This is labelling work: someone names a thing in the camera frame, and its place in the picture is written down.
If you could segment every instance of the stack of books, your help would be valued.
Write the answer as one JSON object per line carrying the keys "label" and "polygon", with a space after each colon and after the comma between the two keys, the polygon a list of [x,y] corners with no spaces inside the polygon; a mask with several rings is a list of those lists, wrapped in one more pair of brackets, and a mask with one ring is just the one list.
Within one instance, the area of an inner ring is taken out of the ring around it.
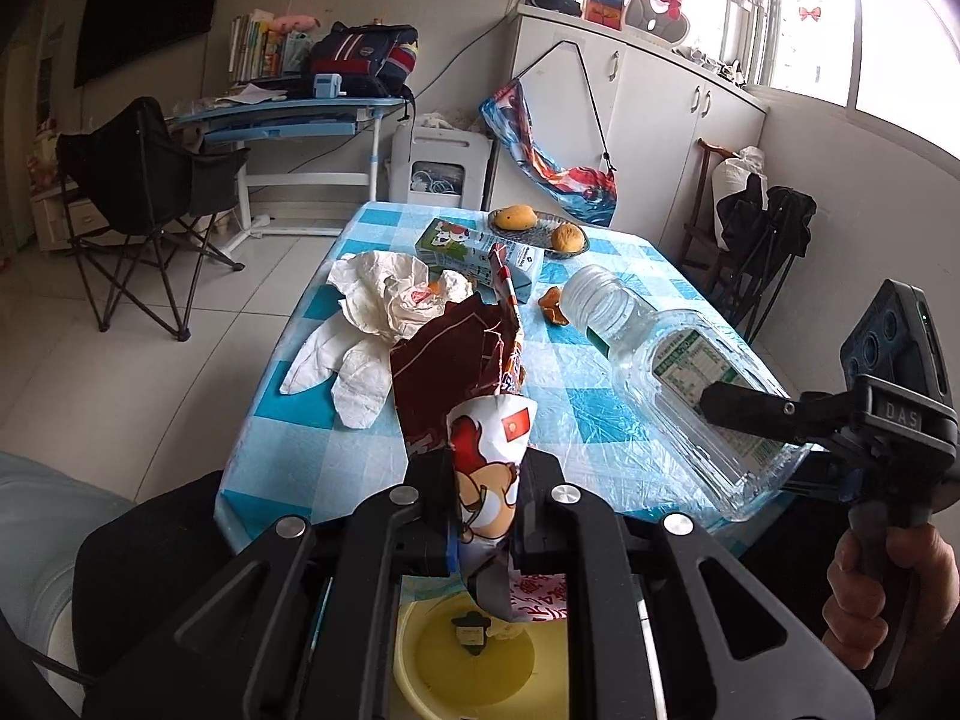
{"label": "stack of books", "polygon": [[273,19],[272,13],[254,10],[230,24],[230,83],[299,74],[311,40],[303,32],[273,32]]}

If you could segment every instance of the white plastic stool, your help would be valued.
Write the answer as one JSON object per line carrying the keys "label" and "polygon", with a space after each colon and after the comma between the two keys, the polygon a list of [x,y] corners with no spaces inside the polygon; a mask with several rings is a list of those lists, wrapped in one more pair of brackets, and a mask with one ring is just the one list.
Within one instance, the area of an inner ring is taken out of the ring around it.
{"label": "white plastic stool", "polygon": [[490,138],[476,132],[401,125],[394,133],[390,201],[478,211],[490,159]]}

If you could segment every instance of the television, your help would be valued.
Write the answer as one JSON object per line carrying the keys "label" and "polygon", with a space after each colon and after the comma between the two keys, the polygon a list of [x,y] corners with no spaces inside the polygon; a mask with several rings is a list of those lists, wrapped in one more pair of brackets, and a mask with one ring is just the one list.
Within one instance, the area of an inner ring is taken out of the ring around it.
{"label": "television", "polygon": [[86,0],[73,85],[210,30],[216,0]]}

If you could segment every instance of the blue pencil sharpener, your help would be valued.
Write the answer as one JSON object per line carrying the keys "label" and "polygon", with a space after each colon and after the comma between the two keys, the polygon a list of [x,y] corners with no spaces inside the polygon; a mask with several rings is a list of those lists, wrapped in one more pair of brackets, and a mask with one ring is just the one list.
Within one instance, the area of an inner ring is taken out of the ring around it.
{"label": "blue pencil sharpener", "polygon": [[330,100],[340,96],[339,73],[318,73],[313,76],[313,95],[317,100]]}

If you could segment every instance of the wooden chair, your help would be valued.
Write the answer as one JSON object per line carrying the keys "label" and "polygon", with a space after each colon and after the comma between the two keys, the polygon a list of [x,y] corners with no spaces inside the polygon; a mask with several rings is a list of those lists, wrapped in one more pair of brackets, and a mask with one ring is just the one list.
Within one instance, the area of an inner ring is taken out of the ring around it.
{"label": "wooden chair", "polygon": [[[710,156],[712,156],[712,154],[719,154],[721,159],[730,159],[736,156],[736,154],[728,148],[723,148],[723,146],[712,146],[711,143],[707,143],[703,138],[697,140],[697,145],[704,150],[703,160],[700,165],[700,181],[697,184],[697,194],[693,200],[693,210],[690,213],[690,221],[683,225],[685,234],[683,235],[683,245],[680,247],[680,259],[677,269],[682,271],[685,266],[689,266],[690,268],[707,271],[704,275],[702,292],[705,298],[709,298],[717,285],[717,281],[720,279],[720,272],[723,271],[723,269],[735,269],[737,263],[730,252],[722,250],[719,245],[717,245],[716,234],[713,232],[712,214],[710,215],[709,228],[707,229],[697,226],[697,221],[700,218],[700,206],[704,201],[704,188],[707,186]],[[690,247],[694,241],[699,242],[701,247],[707,250],[707,261],[705,263],[699,260],[689,259]]]}

